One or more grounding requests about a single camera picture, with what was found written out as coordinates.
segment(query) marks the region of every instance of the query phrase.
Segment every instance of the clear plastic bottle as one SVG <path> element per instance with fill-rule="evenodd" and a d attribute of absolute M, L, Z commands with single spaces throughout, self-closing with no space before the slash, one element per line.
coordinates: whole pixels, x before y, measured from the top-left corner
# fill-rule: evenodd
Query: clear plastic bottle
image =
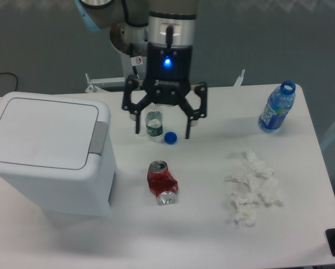
<path fill-rule="evenodd" d="M 272 133 L 279 129 L 293 106 L 296 97 L 295 90 L 295 83 L 289 80 L 274 89 L 258 120 L 259 127 L 262 130 Z"/>
<path fill-rule="evenodd" d="M 162 138 L 162 109 L 159 105 L 151 103 L 145 112 L 146 132 L 153 140 Z"/>

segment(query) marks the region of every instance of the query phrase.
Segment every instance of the bottle label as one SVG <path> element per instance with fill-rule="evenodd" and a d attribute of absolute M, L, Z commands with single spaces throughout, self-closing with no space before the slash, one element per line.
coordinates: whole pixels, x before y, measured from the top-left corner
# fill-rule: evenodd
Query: bottle label
<path fill-rule="evenodd" d="M 260 116 L 260 123 L 266 129 L 278 129 L 287 113 L 282 113 L 281 109 L 272 108 L 269 104 L 267 104 Z"/>
<path fill-rule="evenodd" d="M 162 135 L 162 126 L 154 128 L 146 125 L 146 131 L 149 136 L 156 137 Z"/>

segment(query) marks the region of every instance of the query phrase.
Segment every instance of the metal bracket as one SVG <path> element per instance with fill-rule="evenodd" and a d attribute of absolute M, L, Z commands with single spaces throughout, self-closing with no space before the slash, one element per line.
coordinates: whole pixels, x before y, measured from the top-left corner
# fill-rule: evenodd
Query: metal bracket
<path fill-rule="evenodd" d="M 124 77 L 99 78 L 91 80 L 87 73 L 85 74 L 85 77 L 88 83 L 88 88 L 85 92 L 99 92 L 99 88 L 122 87 L 125 84 Z"/>

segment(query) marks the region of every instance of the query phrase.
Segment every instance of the crumpled tissue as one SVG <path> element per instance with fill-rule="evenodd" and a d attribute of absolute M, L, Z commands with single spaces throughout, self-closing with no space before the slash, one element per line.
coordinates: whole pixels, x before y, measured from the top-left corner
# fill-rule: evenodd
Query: crumpled tissue
<path fill-rule="evenodd" d="M 282 204 L 279 182 L 273 177 L 273 169 L 265 161 L 259 160 L 250 149 L 246 150 L 246 158 L 251 171 L 231 175 L 227 181 L 234 181 L 248 186 L 249 191 L 231 193 L 236 204 L 236 223 L 239 227 L 253 226 L 256 222 L 256 206 L 260 200 L 269 206 Z"/>

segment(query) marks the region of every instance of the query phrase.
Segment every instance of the red can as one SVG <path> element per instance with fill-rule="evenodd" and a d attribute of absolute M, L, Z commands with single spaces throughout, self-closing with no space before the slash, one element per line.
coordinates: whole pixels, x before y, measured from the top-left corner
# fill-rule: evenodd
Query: red can
<path fill-rule="evenodd" d="M 178 183 L 168 171 L 165 161 L 153 161 L 147 173 L 150 190 L 155 193 L 159 205 L 176 202 Z"/>

